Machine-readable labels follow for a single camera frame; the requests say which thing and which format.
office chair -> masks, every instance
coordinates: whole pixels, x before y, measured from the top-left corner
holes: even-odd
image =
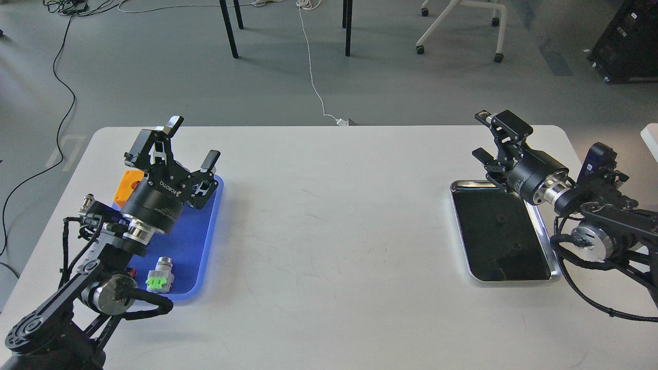
[[[422,4],[420,13],[422,16],[428,16],[429,10],[427,5],[431,0],[425,0]],[[476,7],[476,8],[487,8],[493,9],[493,19],[492,26],[499,27],[498,32],[498,44],[496,45],[495,57],[493,61],[500,63],[503,61],[503,40],[505,39],[505,28],[507,27],[507,8],[505,5],[499,4],[499,0],[488,0],[488,1],[475,1],[475,0],[450,0],[450,4],[443,10],[441,15],[432,23],[432,25],[425,31],[425,33],[418,39],[416,42],[416,52],[418,54],[423,54],[425,52],[425,47],[422,43],[427,40],[428,37],[434,32],[434,30],[439,26],[446,16],[457,6],[463,5],[465,7]]]

white chair leg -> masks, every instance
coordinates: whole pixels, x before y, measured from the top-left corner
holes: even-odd
[[[441,15],[432,23],[432,25],[425,31],[425,33],[418,39],[416,42],[416,47],[421,46],[422,43],[427,40],[428,37],[434,32],[434,30],[439,26],[439,23],[446,18],[446,16],[460,3],[464,0],[450,0],[450,4],[443,10]]]
[[[489,0],[490,3],[495,3],[495,4],[498,4],[499,1],[500,1],[500,0]],[[493,10],[493,16],[492,16],[492,18],[498,18],[498,19],[500,19],[500,11],[498,10],[498,8],[496,8],[496,9]]]
[[[500,12],[500,30],[498,30],[498,44],[496,44],[494,61],[500,63],[503,60],[503,42],[505,41],[505,29],[507,28],[507,8],[498,3],[485,3],[482,1],[462,0],[460,5],[474,8],[496,9]]]
[[[503,41],[505,41],[505,29],[507,28],[507,8],[505,5],[500,5],[500,30],[498,30],[498,44],[496,45],[496,54],[502,54]]]

orange block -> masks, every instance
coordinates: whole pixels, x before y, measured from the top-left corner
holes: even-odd
[[[139,184],[142,178],[144,178],[144,172],[141,170],[126,170],[126,172],[124,172],[124,176],[121,178],[119,186],[114,193],[114,202],[119,208],[123,207],[126,200],[128,200],[128,197],[132,194],[132,191],[135,190],[137,184]]]

metal tray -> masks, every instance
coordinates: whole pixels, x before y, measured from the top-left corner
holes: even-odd
[[[468,271],[480,282],[554,281],[561,274],[537,207],[483,180],[450,186]]]

cable bundle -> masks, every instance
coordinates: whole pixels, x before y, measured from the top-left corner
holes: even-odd
[[[319,7],[321,3],[322,3],[322,0],[318,0],[318,3],[314,6],[313,3],[311,2],[311,0],[297,0],[296,5],[299,8],[304,9],[305,11],[311,11],[311,10]]]
[[[41,0],[41,3],[48,8],[49,13],[57,13],[63,16],[91,16],[104,13],[118,6],[118,4],[110,6],[114,3],[114,0],[105,0],[104,3],[92,10],[76,11],[76,6],[80,2],[75,0]]]

